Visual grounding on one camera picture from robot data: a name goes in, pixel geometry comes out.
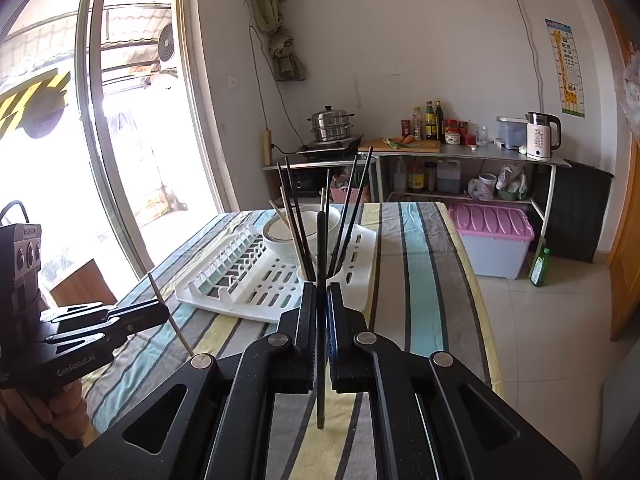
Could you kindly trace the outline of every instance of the pink basket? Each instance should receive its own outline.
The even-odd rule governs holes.
[[[340,189],[331,188],[331,197],[334,199],[334,202],[337,204],[344,204],[347,202],[347,188],[341,187]],[[351,189],[351,196],[349,197],[349,203],[353,204],[356,202],[358,197],[358,189]],[[369,193],[369,186],[365,186],[362,188],[362,197],[360,199],[363,203],[371,202],[371,195]]]

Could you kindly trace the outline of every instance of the green bottle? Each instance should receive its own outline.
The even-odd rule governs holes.
[[[542,286],[545,283],[546,272],[549,268],[550,261],[551,252],[548,247],[545,247],[542,250],[542,254],[536,259],[536,263],[533,265],[533,270],[531,271],[531,283],[535,286]]]

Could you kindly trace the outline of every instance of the black chopstick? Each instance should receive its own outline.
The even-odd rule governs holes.
[[[324,368],[326,366],[326,218],[318,211],[318,282],[316,283],[316,416],[324,428]]]
[[[329,223],[330,223],[330,219],[329,219],[329,186],[331,185],[331,169],[327,169],[326,170],[326,190],[324,192],[324,222],[326,225],[326,241],[327,241],[327,251],[328,249],[328,244],[329,244]]]
[[[358,187],[358,196],[356,198],[356,203],[353,205],[353,213],[351,213],[351,220],[349,221],[349,227],[347,228],[347,234],[344,235],[344,243],[342,244],[342,250],[340,251],[340,256],[338,257],[338,261],[335,265],[335,272],[338,272],[342,267],[342,263],[344,261],[344,257],[347,255],[347,247],[349,245],[349,241],[351,240],[351,232],[353,231],[353,224],[356,221],[356,216],[358,213],[358,207],[360,206],[360,199],[362,197],[362,189],[364,188],[364,176],[369,171],[369,164],[371,162],[371,154],[373,153],[373,146],[369,148],[369,153],[367,153],[367,161],[364,164],[364,170],[362,172],[362,178],[360,179],[360,186]]]
[[[316,280],[316,273],[314,272],[314,264],[311,260],[311,251],[309,251],[309,242],[306,240],[305,225],[302,221],[302,214],[300,213],[300,204],[298,204],[298,195],[296,193],[296,186],[293,183],[293,175],[291,173],[291,166],[289,165],[289,157],[286,156],[284,161],[287,163],[287,174],[289,175],[289,187],[291,189],[291,196],[293,197],[293,203],[296,206],[296,217],[298,218],[298,228],[300,229],[300,237],[302,238],[302,259],[304,260],[306,269],[306,278],[310,282]]]
[[[349,177],[349,184],[347,186],[347,199],[344,201],[342,212],[340,213],[340,227],[338,227],[338,237],[335,239],[334,250],[331,252],[331,262],[329,263],[329,271],[327,275],[329,277],[334,275],[335,261],[338,257],[338,248],[340,247],[340,240],[342,238],[342,231],[344,229],[344,221],[347,219],[347,208],[349,207],[349,200],[351,198],[351,187],[353,187],[353,175],[356,172],[356,166],[358,165],[359,155],[353,159],[353,167],[351,168],[351,175]]]
[[[280,173],[280,182],[282,183],[282,191],[283,191],[282,201],[284,202],[283,207],[287,211],[287,220],[289,221],[289,230],[291,231],[291,236],[293,236],[293,243],[296,244],[301,251],[300,259],[302,261],[300,261],[300,266],[302,266],[302,269],[304,270],[306,279],[313,282],[315,280],[310,280],[308,267],[306,265],[306,259],[302,255],[302,241],[300,240],[300,233],[298,232],[296,218],[293,216],[293,211],[291,209],[291,202],[289,201],[289,194],[287,193],[287,184],[285,180],[286,178],[284,175],[284,171],[282,171],[282,167],[280,163],[278,163],[278,172]]]

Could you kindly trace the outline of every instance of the giraffe poster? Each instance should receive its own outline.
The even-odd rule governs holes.
[[[545,21],[556,58],[562,112],[584,117],[584,93],[582,92],[580,63],[571,27],[553,20]]]

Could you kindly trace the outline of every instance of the white kettle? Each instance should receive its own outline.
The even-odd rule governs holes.
[[[560,147],[560,119],[555,115],[529,112],[527,114],[527,156],[539,160],[549,160],[551,152]],[[551,123],[558,129],[558,142],[551,145]]]

